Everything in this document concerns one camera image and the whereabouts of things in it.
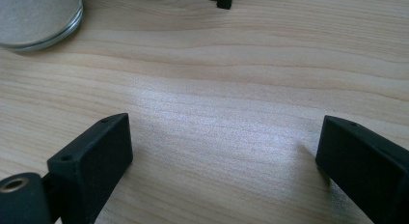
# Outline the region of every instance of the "screw hole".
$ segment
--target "screw hole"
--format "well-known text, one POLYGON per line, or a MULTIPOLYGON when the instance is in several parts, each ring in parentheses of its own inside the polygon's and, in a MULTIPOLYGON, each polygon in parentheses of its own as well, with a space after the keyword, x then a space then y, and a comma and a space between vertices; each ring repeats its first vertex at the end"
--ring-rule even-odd
POLYGON ((61 160, 63 160, 63 161, 72 160, 72 156, 71 155, 65 155, 65 156, 61 157, 61 160))
POLYGON ((2 193, 10 193, 14 192, 22 187, 24 187, 28 183, 28 179, 26 178, 17 178, 11 180, 0 187, 0 192, 2 193))

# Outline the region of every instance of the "wooden table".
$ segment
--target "wooden table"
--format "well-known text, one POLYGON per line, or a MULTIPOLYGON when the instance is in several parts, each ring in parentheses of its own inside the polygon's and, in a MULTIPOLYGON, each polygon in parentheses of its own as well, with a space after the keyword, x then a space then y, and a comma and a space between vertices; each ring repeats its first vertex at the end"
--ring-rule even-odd
POLYGON ((324 115, 409 147, 409 0, 84 1, 63 42, 0 50, 0 178, 127 112, 96 223, 371 223, 314 156, 324 115))

